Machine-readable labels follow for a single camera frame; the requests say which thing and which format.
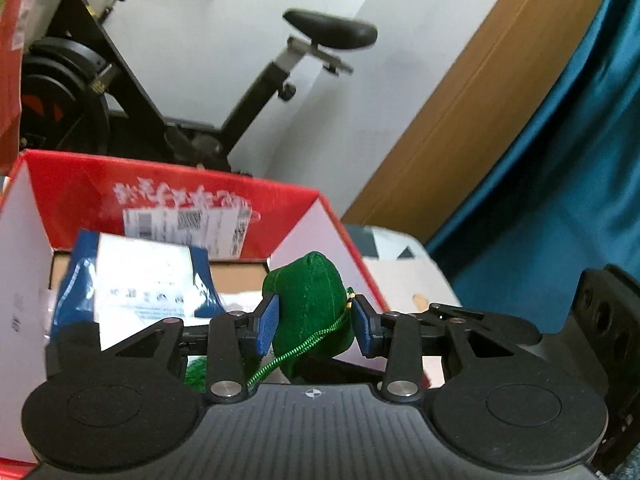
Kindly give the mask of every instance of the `wooden door frame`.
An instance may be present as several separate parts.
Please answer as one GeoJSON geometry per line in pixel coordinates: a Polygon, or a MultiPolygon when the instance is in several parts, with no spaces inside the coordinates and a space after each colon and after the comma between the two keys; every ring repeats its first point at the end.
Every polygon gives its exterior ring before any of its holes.
{"type": "Polygon", "coordinates": [[[523,129],[601,1],[498,0],[342,220],[428,240],[523,129]]]}

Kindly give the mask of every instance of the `mounting hole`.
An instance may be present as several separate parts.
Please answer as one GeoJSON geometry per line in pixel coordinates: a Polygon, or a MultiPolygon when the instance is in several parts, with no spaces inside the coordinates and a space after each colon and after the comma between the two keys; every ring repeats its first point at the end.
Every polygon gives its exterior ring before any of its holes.
{"type": "Polygon", "coordinates": [[[613,343],[613,358],[621,363],[625,360],[626,351],[629,348],[629,332],[621,332],[613,343]]]}
{"type": "Polygon", "coordinates": [[[596,312],[596,327],[598,332],[604,334],[611,323],[611,307],[609,303],[603,301],[598,304],[598,311],[596,312]]]}
{"type": "Polygon", "coordinates": [[[582,305],[585,308],[589,308],[591,306],[592,299],[593,299],[593,289],[591,287],[585,288],[582,294],[582,305]]]}

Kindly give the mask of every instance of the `cardboard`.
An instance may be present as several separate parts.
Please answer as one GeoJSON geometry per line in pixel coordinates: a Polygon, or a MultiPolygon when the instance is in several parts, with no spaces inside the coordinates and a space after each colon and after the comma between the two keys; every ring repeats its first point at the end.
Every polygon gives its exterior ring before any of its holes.
{"type": "MultiPolygon", "coordinates": [[[[387,310],[356,247],[316,190],[170,164],[40,151],[22,152],[11,177],[0,199],[0,260],[11,262],[0,273],[1,457],[34,462],[20,410],[45,380],[49,284],[64,267],[64,258],[56,262],[54,254],[68,251],[81,227],[122,235],[128,208],[249,207],[238,268],[214,264],[223,288],[237,289],[242,280],[261,287],[261,262],[275,269],[316,250],[335,264],[345,286],[379,312],[387,310]]],[[[380,360],[363,358],[356,344],[339,358],[381,367],[380,360]]],[[[0,478],[5,464],[0,461],[0,478]]]]}
{"type": "Polygon", "coordinates": [[[51,262],[51,279],[49,280],[49,290],[58,293],[62,278],[65,277],[66,268],[69,266],[71,255],[69,253],[56,253],[51,262]]]}
{"type": "Polygon", "coordinates": [[[27,17],[36,0],[0,0],[0,174],[7,174],[20,140],[20,67],[27,17]]]}
{"type": "Polygon", "coordinates": [[[262,290],[262,282],[268,272],[266,262],[212,262],[209,268],[213,285],[220,294],[262,290]]]}

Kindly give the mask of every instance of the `black circular pad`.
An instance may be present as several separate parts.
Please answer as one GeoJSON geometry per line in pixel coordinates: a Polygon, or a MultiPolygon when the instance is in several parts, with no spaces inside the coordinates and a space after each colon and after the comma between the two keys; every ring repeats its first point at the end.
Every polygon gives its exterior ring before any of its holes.
{"type": "Polygon", "coordinates": [[[486,406],[495,418],[512,426],[533,428],[560,415],[562,404],[555,393],[533,384],[508,384],[489,394],[486,406]]]}
{"type": "Polygon", "coordinates": [[[166,370],[150,359],[105,355],[50,378],[22,409],[39,459],[96,472],[164,455],[197,420],[197,395],[166,370]]]}
{"type": "Polygon", "coordinates": [[[432,415],[458,452],[518,473],[588,460],[608,417],[603,399],[588,386],[528,354],[476,360],[441,387],[432,415]]]}

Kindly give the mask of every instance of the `teal curtain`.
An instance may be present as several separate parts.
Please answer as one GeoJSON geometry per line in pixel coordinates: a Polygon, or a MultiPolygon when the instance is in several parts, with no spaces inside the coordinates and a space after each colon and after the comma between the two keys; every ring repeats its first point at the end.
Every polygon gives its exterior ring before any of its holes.
{"type": "Polygon", "coordinates": [[[583,269],[640,278],[640,0],[603,1],[535,115],[426,247],[464,306],[545,333],[562,329],[583,269]]]}

